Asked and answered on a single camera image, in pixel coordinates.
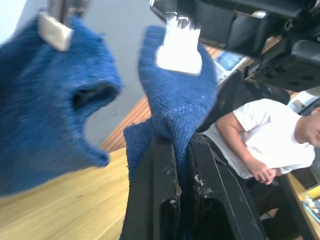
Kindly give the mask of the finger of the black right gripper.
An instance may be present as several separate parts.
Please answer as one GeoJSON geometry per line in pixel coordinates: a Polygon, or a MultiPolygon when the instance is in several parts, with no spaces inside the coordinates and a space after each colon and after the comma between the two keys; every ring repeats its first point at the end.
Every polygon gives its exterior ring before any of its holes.
{"type": "Polygon", "coordinates": [[[286,38],[243,70],[243,79],[302,92],[320,85],[320,43],[286,38]]]}
{"type": "Polygon", "coordinates": [[[269,37],[278,34],[283,16],[264,9],[202,9],[199,41],[222,50],[258,57],[269,37]]]}

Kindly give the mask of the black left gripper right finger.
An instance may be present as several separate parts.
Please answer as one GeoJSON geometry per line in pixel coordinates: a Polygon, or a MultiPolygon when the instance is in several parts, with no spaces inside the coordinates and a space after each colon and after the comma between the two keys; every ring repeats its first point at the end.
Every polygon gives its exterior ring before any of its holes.
{"type": "Polygon", "coordinates": [[[191,141],[188,228],[194,240],[263,240],[237,178],[207,142],[191,141]]]}

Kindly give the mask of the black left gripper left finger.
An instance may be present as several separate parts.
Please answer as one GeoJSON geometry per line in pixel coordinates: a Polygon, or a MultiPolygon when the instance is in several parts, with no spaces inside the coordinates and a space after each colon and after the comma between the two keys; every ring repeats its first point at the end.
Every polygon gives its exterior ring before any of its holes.
{"type": "Polygon", "coordinates": [[[156,137],[129,184],[122,239],[177,240],[181,193],[174,148],[156,137]]]}

